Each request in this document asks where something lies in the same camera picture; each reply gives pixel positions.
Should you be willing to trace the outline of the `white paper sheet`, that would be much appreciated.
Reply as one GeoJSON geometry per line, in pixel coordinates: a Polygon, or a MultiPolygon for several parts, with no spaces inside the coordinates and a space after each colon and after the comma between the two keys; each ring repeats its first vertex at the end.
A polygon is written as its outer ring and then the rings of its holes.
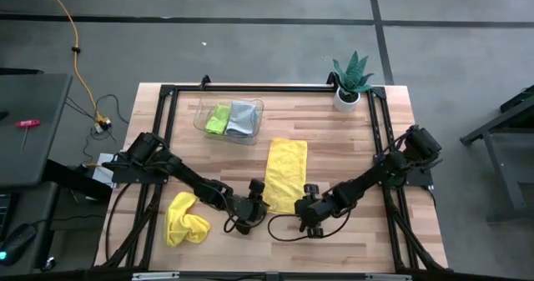
{"type": "Polygon", "coordinates": [[[117,184],[113,182],[113,171],[102,166],[103,163],[113,160],[114,155],[111,153],[101,153],[98,157],[97,166],[93,171],[93,179],[108,185],[110,188],[116,188],[117,184]]]}

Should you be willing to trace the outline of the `green microfiber towel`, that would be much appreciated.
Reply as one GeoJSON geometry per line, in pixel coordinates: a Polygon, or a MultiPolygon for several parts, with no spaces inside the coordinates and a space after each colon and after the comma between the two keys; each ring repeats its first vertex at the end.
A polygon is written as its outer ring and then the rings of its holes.
{"type": "Polygon", "coordinates": [[[217,104],[205,124],[204,130],[208,133],[222,135],[229,122],[230,106],[217,104]]]}

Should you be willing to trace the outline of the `black aluminium frame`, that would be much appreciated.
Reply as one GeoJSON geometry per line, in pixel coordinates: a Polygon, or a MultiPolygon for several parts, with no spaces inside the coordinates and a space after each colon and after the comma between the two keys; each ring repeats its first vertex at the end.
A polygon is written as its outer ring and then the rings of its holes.
{"type": "MultiPolygon", "coordinates": [[[[171,150],[196,173],[227,183],[247,194],[253,178],[263,178],[274,138],[304,140],[308,144],[307,174],[320,189],[355,178],[372,164],[373,128],[401,135],[414,122],[409,93],[404,86],[384,89],[389,112],[379,102],[362,98],[350,113],[334,106],[330,85],[209,83],[199,90],[193,83],[164,99],[163,122],[173,125],[171,150]],[[221,96],[259,99],[262,121],[253,145],[209,139],[194,126],[201,98],[221,96]],[[168,112],[174,111],[170,119],[168,112]]],[[[369,189],[348,217],[325,221],[325,239],[307,239],[295,218],[267,219],[249,234],[226,233],[226,214],[203,203],[191,211],[211,224],[202,243],[183,242],[169,247],[164,239],[165,213],[174,197],[186,189],[176,179],[163,187],[157,213],[149,268],[153,271],[280,272],[280,273],[391,273],[394,261],[381,187],[369,189]]]]}

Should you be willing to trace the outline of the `dark desk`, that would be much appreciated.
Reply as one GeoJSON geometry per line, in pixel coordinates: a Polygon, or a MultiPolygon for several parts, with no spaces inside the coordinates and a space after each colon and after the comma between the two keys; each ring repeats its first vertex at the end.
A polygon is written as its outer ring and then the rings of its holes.
{"type": "Polygon", "coordinates": [[[37,273],[47,261],[53,236],[50,225],[57,204],[58,185],[41,183],[13,191],[19,192],[19,195],[7,236],[0,241],[0,254],[4,254],[4,259],[0,258],[0,278],[37,273]],[[6,265],[5,261],[11,258],[11,248],[5,250],[4,246],[20,233],[28,233],[31,228],[35,230],[34,235],[18,252],[18,261],[6,265]]]}

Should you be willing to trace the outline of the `grey desk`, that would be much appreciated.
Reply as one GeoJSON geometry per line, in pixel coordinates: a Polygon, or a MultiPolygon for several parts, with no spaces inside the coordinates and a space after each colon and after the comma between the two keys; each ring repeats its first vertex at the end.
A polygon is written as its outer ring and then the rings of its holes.
{"type": "Polygon", "coordinates": [[[0,188],[40,183],[73,77],[67,74],[0,76],[0,188]],[[16,123],[38,119],[20,153],[24,130],[16,123]]]}

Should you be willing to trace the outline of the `silver metal bracket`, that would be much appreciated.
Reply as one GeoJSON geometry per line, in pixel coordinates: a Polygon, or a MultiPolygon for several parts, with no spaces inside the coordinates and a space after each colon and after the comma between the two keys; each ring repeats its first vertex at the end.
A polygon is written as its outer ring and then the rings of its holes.
{"type": "Polygon", "coordinates": [[[365,281],[412,281],[412,277],[403,274],[367,273],[365,281]]]}
{"type": "Polygon", "coordinates": [[[134,273],[131,281],[175,281],[179,278],[179,272],[144,272],[134,273]]]}

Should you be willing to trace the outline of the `red-handled hex key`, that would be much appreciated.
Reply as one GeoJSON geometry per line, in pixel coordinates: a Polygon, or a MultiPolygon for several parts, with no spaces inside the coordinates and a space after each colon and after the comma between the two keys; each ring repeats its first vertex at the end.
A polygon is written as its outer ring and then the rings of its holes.
{"type": "Polygon", "coordinates": [[[38,127],[40,124],[41,124],[41,122],[38,119],[22,120],[22,121],[19,121],[19,122],[16,123],[16,126],[18,128],[21,128],[21,129],[24,130],[23,141],[22,141],[22,144],[21,144],[20,153],[22,153],[23,150],[24,150],[24,147],[25,147],[25,144],[26,144],[27,138],[28,138],[29,129],[38,127]]]}

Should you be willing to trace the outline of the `black metal cart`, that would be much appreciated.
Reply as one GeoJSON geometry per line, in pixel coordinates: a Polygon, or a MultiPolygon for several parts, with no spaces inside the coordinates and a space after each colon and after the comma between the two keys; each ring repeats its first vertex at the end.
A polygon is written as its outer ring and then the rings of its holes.
{"type": "Polygon", "coordinates": [[[488,223],[533,218],[534,203],[528,204],[522,192],[534,187],[534,85],[522,89],[504,102],[500,114],[460,138],[465,146],[482,140],[486,146],[496,181],[507,196],[507,208],[486,217],[488,223]]]}

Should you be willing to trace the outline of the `green plant in white pot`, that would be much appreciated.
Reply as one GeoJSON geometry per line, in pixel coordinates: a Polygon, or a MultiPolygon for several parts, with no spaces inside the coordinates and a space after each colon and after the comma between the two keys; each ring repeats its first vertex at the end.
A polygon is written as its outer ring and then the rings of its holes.
{"type": "Polygon", "coordinates": [[[335,108],[342,113],[349,113],[355,110],[361,95],[372,89],[367,82],[373,73],[365,74],[368,56],[361,58],[355,50],[347,64],[346,69],[342,69],[340,62],[333,59],[333,66],[338,78],[335,80],[337,89],[334,98],[335,108]]]}

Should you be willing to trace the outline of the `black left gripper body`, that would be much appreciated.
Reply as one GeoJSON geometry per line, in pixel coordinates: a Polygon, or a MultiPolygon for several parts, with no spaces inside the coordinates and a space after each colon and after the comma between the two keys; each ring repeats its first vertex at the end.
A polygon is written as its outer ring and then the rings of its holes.
{"type": "Polygon", "coordinates": [[[250,233],[252,228],[262,224],[267,214],[268,204],[263,200],[265,184],[253,178],[249,183],[248,197],[232,196],[229,199],[229,218],[227,232],[237,230],[243,235],[250,233]]]}

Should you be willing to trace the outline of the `yellow microfiber towel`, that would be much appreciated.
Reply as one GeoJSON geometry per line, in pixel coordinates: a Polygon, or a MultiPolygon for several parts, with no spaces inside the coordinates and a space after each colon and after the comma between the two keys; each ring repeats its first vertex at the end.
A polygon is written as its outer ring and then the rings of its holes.
{"type": "Polygon", "coordinates": [[[306,141],[284,138],[271,141],[263,192],[269,212],[295,213],[295,202],[305,195],[307,155],[306,141]]]}
{"type": "Polygon", "coordinates": [[[193,193],[181,192],[169,205],[164,220],[164,239],[169,247],[177,247],[183,241],[201,243],[208,237],[211,224],[189,213],[197,201],[193,193]]]}

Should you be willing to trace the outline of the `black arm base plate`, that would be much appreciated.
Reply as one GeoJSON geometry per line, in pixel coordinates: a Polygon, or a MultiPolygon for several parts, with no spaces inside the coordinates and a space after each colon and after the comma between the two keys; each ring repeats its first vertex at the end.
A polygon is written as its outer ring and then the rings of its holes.
{"type": "Polygon", "coordinates": [[[432,187],[431,170],[441,162],[436,155],[423,159],[398,152],[386,154],[375,164],[380,173],[378,184],[389,188],[432,187]]]}
{"type": "Polygon", "coordinates": [[[102,166],[113,172],[114,183],[165,184],[169,180],[168,174],[148,169],[130,160],[126,152],[114,154],[112,160],[102,163],[102,166]]]}

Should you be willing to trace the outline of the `black computer mouse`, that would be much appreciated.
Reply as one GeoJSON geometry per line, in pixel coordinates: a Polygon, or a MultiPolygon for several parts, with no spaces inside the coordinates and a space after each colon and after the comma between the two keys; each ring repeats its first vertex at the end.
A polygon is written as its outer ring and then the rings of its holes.
{"type": "Polygon", "coordinates": [[[37,232],[37,228],[30,223],[23,223],[16,227],[0,246],[0,265],[15,264],[32,243],[37,232]]]}

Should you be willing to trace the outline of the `clear plastic bin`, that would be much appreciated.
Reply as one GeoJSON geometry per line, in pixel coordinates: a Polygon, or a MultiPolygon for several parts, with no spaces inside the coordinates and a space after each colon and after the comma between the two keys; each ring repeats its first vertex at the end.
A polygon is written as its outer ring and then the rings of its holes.
{"type": "Polygon", "coordinates": [[[201,131],[206,138],[215,139],[219,141],[226,141],[231,143],[253,145],[256,142],[257,135],[259,133],[259,128],[262,120],[262,114],[264,111],[264,103],[259,99],[237,99],[237,98],[227,98],[221,96],[211,96],[208,98],[201,98],[196,109],[194,116],[194,126],[201,131]],[[226,106],[231,106],[232,102],[245,102],[253,103],[256,105],[256,115],[257,121],[255,125],[254,135],[252,137],[236,137],[225,135],[225,131],[222,135],[208,133],[204,130],[205,124],[211,116],[214,108],[217,104],[224,104],[226,106]]]}

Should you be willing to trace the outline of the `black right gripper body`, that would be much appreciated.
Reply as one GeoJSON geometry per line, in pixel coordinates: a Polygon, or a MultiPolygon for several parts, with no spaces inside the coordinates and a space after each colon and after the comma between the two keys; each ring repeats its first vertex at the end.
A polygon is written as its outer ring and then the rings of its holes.
{"type": "Polygon", "coordinates": [[[330,216],[339,213],[339,208],[335,201],[334,191],[338,188],[335,185],[329,188],[319,197],[319,186],[312,183],[304,185],[305,195],[295,202],[295,214],[300,218],[300,232],[306,231],[307,238],[328,238],[340,231],[338,227],[335,231],[324,234],[321,223],[330,216]]]}

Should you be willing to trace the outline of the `grey waffle microfiber towel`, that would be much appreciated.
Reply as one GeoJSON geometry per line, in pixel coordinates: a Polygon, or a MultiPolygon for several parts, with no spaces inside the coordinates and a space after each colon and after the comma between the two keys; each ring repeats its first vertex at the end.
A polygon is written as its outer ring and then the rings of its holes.
{"type": "Polygon", "coordinates": [[[225,135],[236,137],[252,137],[257,121],[256,105],[245,102],[232,102],[229,121],[225,135]]]}

